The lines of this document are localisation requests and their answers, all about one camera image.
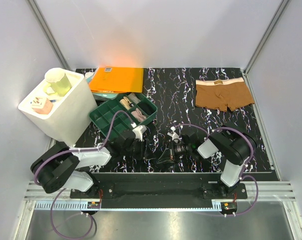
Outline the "brown boxer briefs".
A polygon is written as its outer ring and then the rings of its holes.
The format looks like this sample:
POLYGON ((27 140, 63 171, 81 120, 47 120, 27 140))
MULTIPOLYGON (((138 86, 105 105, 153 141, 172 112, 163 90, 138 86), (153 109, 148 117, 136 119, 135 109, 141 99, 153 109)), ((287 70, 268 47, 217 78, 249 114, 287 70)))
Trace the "brown boxer briefs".
POLYGON ((219 111, 234 111, 254 104, 243 78, 196 81, 195 105, 219 111))

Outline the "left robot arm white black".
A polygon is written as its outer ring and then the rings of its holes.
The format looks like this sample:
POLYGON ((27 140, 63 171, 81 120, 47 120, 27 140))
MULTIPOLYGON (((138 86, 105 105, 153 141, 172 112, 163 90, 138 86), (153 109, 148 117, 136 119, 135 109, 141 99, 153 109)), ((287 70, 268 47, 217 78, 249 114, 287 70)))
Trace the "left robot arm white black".
POLYGON ((124 156, 144 157, 144 125, 124 132, 101 148, 74 148, 64 142, 55 143, 30 167, 35 182, 48 194, 63 188, 83 193, 93 198, 102 192, 98 180, 91 173, 80 169, 91 166, 107 166, 124 156))

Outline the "black underwear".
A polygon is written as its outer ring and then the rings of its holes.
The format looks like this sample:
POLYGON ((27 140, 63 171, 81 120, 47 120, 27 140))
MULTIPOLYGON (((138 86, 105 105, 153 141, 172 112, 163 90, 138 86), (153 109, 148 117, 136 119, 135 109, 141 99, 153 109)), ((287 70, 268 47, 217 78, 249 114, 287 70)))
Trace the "black underwear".
POLYGON ((166 147, 162 155, 156 161, 158 165, 160 164, 174 164, 176 163, 176 152, 174 149, 174 145, 170 145, 166 147))

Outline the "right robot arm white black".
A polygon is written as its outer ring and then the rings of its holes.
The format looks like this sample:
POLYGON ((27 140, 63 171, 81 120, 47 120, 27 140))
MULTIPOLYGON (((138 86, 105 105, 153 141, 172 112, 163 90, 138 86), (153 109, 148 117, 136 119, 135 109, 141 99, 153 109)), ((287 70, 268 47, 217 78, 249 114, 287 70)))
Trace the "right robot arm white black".
POLYGON ((235 198, 244 169, 257 147, 254 137, 235 124, 227 123, 207 134, 205 140, 198 141, 188 135, 178 135, 175 132, 178 127, 171 127, 167 133, 171 137, 168 160, 174 162, 180 155, 189 155, 199 161, 220 152, 226 158, 224 169, 217 183, 201 187, 203 198, 235 198))

